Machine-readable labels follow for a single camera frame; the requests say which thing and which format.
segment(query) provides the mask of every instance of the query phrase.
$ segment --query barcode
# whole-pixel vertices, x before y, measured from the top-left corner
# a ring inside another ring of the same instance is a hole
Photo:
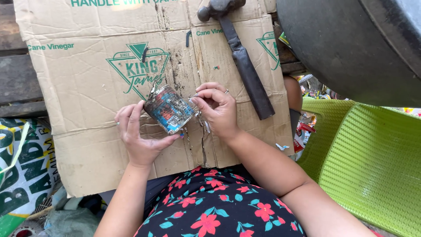
[[[168,120],[168,124],[176,127],[179,124],[179,118],[177,115],[172,116],[169,120]]]

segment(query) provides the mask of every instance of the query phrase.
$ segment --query hammer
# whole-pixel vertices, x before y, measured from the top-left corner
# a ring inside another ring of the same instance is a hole
[[[247,50],[241,45],[237,32],[235,32],[234,26],[227,15],[230,11],[244,5],[245,0],[210,0],[207,7],[203,6],[197,11],[197,17],[201,22],[207,22],[212,17],[221,24],[222,31],[232,51],[232,58],[240,73],[250,101],[259,119],[263,120],[274,115],[275,111],[264,90],[259,75],[257,75],[251,63]]]

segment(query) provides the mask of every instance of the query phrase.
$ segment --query hammer handle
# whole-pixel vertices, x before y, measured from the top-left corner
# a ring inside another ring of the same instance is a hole
[[[260,120],[266,119],[275,114],[275,110],[267,96],[267,93],[260,81],[259,75],[250,60],[247,50],[241,45],[234,25],[228,16],[220,17],[219,23],[232,51],[232,58],[240,73],[241,80],[247,91],[250,101],[256,110]]]

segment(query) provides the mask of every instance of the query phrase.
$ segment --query green chair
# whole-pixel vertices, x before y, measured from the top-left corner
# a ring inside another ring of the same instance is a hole
[[[305,100],[317,115],[297,163],[354,216],[421,236],[421,119],[342,100]]]

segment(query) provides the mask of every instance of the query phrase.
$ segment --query rusty tin can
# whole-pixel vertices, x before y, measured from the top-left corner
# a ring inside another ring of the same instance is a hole
[[[151,91],[144,110],[169,134],[175,134],[194,115],[195,111],[173,88],[165,85]]]

